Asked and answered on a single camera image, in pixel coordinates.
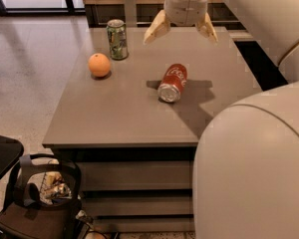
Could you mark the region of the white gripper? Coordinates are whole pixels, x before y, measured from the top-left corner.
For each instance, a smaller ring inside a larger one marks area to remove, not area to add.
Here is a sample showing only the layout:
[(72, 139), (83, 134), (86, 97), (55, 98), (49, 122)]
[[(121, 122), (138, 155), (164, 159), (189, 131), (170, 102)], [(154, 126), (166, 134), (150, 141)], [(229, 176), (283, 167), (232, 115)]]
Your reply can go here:
[(167, 34), (170, 22), (176, 26), (193, 26), (204, 38), (218, 42), (215, 29), (207, 12), (208, 0), (164, 0), (160, 10), (145, 32), (144, 43), (149, 44)]

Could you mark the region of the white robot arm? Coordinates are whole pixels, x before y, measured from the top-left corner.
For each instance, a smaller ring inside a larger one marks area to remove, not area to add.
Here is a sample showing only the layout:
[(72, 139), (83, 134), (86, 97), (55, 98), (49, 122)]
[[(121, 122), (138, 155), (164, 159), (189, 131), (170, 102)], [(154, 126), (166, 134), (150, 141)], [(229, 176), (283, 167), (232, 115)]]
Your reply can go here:
[[(287, 85), (243, 99), (204, 130), (193, 164), (195, 239), (299, 239), (299, 0), (222, 0)], [(216, 34), (207, 0), (165, 0), (145, 33)]]

